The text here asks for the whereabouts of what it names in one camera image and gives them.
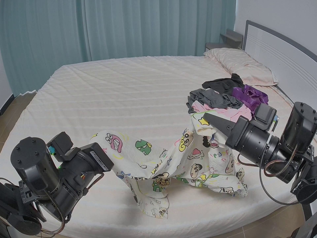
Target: robotic arm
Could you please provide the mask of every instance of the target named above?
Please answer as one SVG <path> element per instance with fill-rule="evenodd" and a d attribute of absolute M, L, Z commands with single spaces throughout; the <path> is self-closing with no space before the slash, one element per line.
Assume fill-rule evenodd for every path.
<path fill-rule="evenodd" d="M 284 204 L 309 204 L 317 198 L 317 158 L 310 144 L 317 131 L 317 114 L 309 105 L 296 102 L 284 132 L 279 139 L 268 131 L 278 117 L 276 109 L 261 104 L 254 118 L 240 116 L 236 123 L 205 113 L 204 119 L 223 132 L 226 145 L 252 162 L 241 164 L 260 167 L 260 182 L 267 195 Z M 41 231 L 43 217 L 39 205 L 61 222 L 55 235 L 70 220 L 77 202 L 89 189 L 113 168 L 112 161 L 97 143 L 72 148 L 69 136 L 62 132 L 45 144 L 40 138 L 28 137 L 19 142 L 11 154 L 11 164 L 20 177 L 19 186 L 0 183 L 0 216 L 26 235 Z M 51 156 L 62 164 L 56 168 Z M 298 202 L 282 203 L 274 199 L 263 186 L 261 169 L 268 177 L 289 183 L 295 181 L 291 193 Z M 91 185 L 93 177 L 101 174 Z M 317 234 L 317 213 L 295 230 L 291 238 L 309 238 Z"/>

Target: white headboard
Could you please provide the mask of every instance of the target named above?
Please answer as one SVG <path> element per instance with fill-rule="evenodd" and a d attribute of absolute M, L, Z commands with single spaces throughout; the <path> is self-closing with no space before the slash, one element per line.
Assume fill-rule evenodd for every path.
<path fill-rule="evenodd" d="M 242 49 L 273 71 L 279 80 L 277 87 L 293 102 L 305 102 L 317 110 L 317 55 L 292 39 L 249 20 Z"/>

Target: pillow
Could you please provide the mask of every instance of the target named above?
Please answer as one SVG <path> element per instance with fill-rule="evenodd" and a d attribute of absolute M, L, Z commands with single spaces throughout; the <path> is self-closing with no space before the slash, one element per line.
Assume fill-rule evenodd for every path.
<path fill-rule="evenodd" d="M 238 74 L 247 85 L 276 85 L 278 79 L 266 66 L 258 63 L 243 50 L 238 49 L 212 49 L 204 53 L 205 56 L 216 59 L 225 70 Z"/>

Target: nightstand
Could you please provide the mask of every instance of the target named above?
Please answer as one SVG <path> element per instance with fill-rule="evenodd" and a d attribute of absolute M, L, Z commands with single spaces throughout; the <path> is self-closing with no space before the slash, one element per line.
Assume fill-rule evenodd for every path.
<path fill-rule="evenodd" d="M 224 43 L 206 43 L 206 50 L 211 50 L 215 48 L 232 48 L 239 49 L 242 47 L 243 35 L 239 34 L 235 31 L 227 29 L 225 34 L 220 34 L 220 37 L 224 41 Z"/>

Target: curtain fold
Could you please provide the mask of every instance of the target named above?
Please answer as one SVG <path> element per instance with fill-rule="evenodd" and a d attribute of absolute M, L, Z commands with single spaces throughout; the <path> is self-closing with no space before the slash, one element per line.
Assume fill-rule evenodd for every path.
<path fill-rule="evenodd" d="M 201 56 L 232 29 L 236 0 L 1 0 L 0 48 L 16 96 L 64 64 Z"/>

